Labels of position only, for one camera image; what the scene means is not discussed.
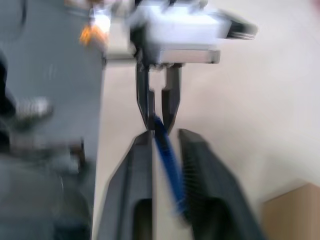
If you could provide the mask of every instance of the white floor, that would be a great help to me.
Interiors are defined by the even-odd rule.
[[[262,200],[304,181],[320,185],[320,10],[315,0],[212,0],[257,24],[253,41],[221,43],[217,65],[186,65],[177,128],[203,135],[238,176],[256,214]],[[94,231],[108,179],[132,139],[144,131],[136,104],[135,67],[108,66],[96,173]],[[153,72],[161,114],[164,73]],[[191,239],[173,218],[157,160],[156,239]]]

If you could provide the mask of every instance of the gray surface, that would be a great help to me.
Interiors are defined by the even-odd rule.
[[[46,96],[54,104],[52,119],[30,134],[84,137],[89,171],[81,181],[66,182],[77,184],[93,207],[103,67],[98,50],[79,44],[85,22],[67,13],[62,0],[29,0],[24,30],[14,40],[0,39],[0,52],[7,59],[7,87],[15,98]],[[1,156],[0,164],[8,160]]]

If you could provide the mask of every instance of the blue brush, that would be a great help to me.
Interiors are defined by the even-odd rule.
[[[155,123],[155,142],[159,150],[166,175],[169,179],[171,191],[174,195],[176,210],[178,214],[185,212],[185,193],[182,180],[182,171],[177,162],[177,158],[171,146],[167,130],[165,129],[161,119],[154,117]]]

